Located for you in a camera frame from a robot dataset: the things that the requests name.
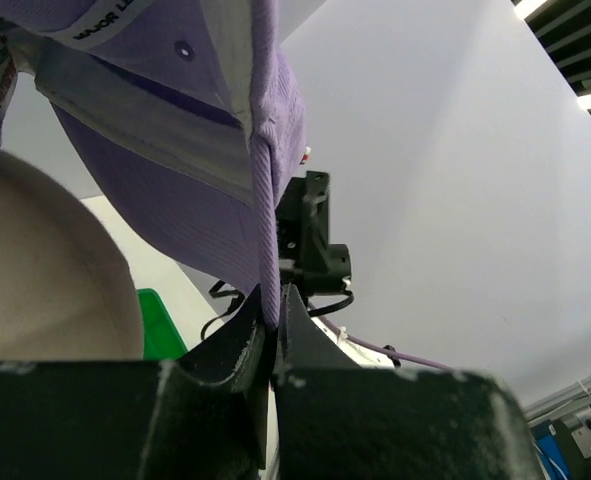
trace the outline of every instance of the ceiling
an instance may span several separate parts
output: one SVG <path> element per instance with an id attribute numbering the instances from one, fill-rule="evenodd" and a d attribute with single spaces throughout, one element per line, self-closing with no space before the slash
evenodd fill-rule
<path id="1" fill-rule="evenodd" d="M 577 95 L 591 95 L 591 0 L 513 3 L 522 7 L 543 3 L 526 23 Z"/>

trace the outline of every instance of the purple cap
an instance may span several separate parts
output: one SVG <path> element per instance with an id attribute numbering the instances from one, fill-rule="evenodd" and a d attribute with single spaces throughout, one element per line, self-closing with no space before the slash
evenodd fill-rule
<path id="1" fill-rule="evenodd" d="M 306 149 L 276 0 L 0 0 L 0 22 L 131 227 L 243 292 L 261 283 L 275 325 L 275 208 Z"/>

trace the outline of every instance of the beige round object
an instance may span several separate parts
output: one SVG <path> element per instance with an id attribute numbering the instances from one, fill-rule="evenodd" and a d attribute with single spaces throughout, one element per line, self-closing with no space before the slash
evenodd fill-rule
<path id="1" fill-rule="evenodd" d="M 142 354 L 137 292 L 115 242 L 54 180 L 0 154 L 0 360 Z"/>

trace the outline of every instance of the green object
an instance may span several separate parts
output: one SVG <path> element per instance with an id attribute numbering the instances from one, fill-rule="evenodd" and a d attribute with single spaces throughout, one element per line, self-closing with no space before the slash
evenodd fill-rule
<path id="1" fill-rule="evenodd" d="M 188 349 L 179 336 L 159 294 L 144 288 L 137 291 L 144 318 L 144 359 L 177 359 Z"/>

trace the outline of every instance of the purple fabric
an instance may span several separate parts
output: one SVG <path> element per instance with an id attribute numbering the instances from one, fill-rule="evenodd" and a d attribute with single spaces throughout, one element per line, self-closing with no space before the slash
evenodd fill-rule
<path id="1" fill-rule="evenodd" d="M 93 3 L 0 0 L 0 16 L 30 31 L 47 33 L 67 28 Z M 251 8 L 253 65 L 248 98 L 252 126 L 242 118 L 237 122 L 246 127 L 249 138 L 252 208 L 117 146 L 68 113 L 55 110 L 99 186 L 142 238 L 242 291 L 261 281 L 266 319 L 276 325 L 275 207 L 304 153 L 304 107 L 277 47 L 276 0 L 252 0 Z M 177 42 L 188 43 L 194 58 L 180 58 Z M 199 0 L 157 0 L 123 31 L 88 53 L 134 74 L 129 82 L 180 108 L 211 121 L 235 116 Z M 237 122 L 231 122 L 231 128 L 239 128 Z"/>

